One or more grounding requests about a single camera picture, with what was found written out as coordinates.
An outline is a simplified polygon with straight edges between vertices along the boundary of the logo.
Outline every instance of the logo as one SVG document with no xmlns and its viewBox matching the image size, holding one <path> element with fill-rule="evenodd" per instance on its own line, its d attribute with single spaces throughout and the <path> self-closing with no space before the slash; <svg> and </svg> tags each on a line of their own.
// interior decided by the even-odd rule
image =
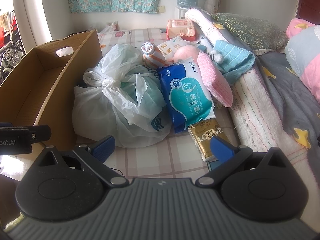
<svg viewBox="0 0 320 240">
<path fill-rule="evenodd" d="M 198 72 L 197 72 L 197 70 L 196 70 L 196 66 L 195 66 L 195 64 L 193 64 L 192 62 L 189 62 L 189 66 L 191 66 L 191 67 L 192 67 L 193 72 L 198 73 Z"/>
<path fill-rule="evenodd" d="M 0 141 L 0 145 L 16 145 L 16 140 L 5 140 L 5 141 Z"/>
<path fill-rule="evenodd" d="M 122 36 L 125 36 L 125 35 L 129 35 L 130 33 L 131 32 L 120 31 L 120 32 L 115 33 L 115 37 L 122 37 Z"/>
<path fill-rule="evenodd" d="M 170 82 L 170 86 L 173 89 L 179 89 L 181 87 L 181 85 L 182 85 L 181 80 L 178 78 L 172 79 Z"/>
<path fill-rule="evenodd" d="M 161 180 L 160 182 L 158 182 L 158 184 L 160 185 L 160 186 L 163 186 L 163 185 L 165 185 L 165 184 L 167 184 L 164 180 Z"/>
<path fill-rule="evenodd" d="M 183 86 L 182 86 L 182 90 L 185 93 L 191 93 L 195 89 L 196 86 L 197 85 L 194 85 L 192 87 L 191 83 L 184 83 Z"/>
<path fill-rule="evenodd" d="M 160 129 L 162 129 L 164 126 L 161 124 L 161 118 L 159 117 L 159 115 L 157 115 L 151 122 L 151 126 L 159 131 Z"/>
</svg>

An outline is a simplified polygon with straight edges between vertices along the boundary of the striped towel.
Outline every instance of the striped towel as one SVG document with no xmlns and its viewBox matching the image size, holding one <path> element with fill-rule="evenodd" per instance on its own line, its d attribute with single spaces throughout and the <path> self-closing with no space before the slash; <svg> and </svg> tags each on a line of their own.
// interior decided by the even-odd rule
<svg viewBox="0 0 320 240">
<path fill-rule="evenodd" d="M 156 69 L 172 65 L 172 63 L 166 61 L 158 47 L 151 42 L 143 43 L 141 50 L 143 61 L 149 68 Z"/>
<path fill-rule="evenodd" d="M 224 57 L 224 61 L 216 65 L 230 85 L 233 85 L 243 73 L 249 70 L 255 61 L 252 52 L 226 41 L 217 40 L 214 49 Z"/>
</svg>

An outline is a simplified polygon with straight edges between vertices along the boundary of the checkered tablecloth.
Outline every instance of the checkered tablecloth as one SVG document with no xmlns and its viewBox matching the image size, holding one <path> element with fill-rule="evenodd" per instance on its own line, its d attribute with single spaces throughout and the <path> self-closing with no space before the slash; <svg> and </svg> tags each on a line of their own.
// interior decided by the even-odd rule
<svg viewBox="0 0 320 240">
<path fill-rule="evenodd" d="M 103 56 L 116 44 L 130 44 L 141 51 L 146 41 L 160 45 L 167 40 L 166 29 L 159 28 L 99 33 L 98 37 Z"/>
<path fill-rule="evenodd" d="M 131 44 L 137 49 L 146 41 L 159 45 L 166 41 L 166 29 L 142 29 L 98 34 L 102 54 L 105 55 L 115 44 Z M 227 108 L 214 109 L 217 121 L 230 142 L 237 145 L 237 135 Z M 78 137 L 77 144 L 93 141 Z M 0 173 L 21 180 L 32 161 L 6 156 L 0 165 Z M 128 178 L 182 178 L 193 180 L 208 172 L 207 164 L 187 131 L 174 134 L 173 130 L 161 142 L 144 148 L 116 147 L 105 165 L 121 170 Z"/>
</svg>

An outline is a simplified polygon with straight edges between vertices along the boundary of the blue wet wipes package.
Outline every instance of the blue wet wipes package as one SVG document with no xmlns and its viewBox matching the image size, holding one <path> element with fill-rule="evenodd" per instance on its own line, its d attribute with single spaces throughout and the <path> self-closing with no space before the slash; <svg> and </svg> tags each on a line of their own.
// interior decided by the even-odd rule
<svg viewBox="0 0 320 240">
<path fill-rule="evenodd" d="M 215 118 L 211 94 L 193 60 L 158 68 L 157 71 L 175 133 L 202 119 Z"/>
</svg>

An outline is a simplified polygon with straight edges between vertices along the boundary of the white plastic bag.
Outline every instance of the white plastic bag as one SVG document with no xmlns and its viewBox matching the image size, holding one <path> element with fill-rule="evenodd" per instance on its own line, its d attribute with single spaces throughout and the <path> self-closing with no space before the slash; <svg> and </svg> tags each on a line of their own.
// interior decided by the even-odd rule
<svg viewBox="0 0 320 240">
<path fill-rule="evenodd" d="M 165 138 L 172 122 L 160 81 L 142 65 L 136 48 L 117 44 L 84 73 L 89 87 L 75 87 L 76 134 L 93 140 L 113 135 L 120 147 L 145 147 Z"/>
<path fill-rule="evenodd" d="M 117 25 L 118 25 L 118 22 L 107 23 L 107 26 L 100 32 L 100 34 L 114 32 L 118 28 Z"/>
</svg>

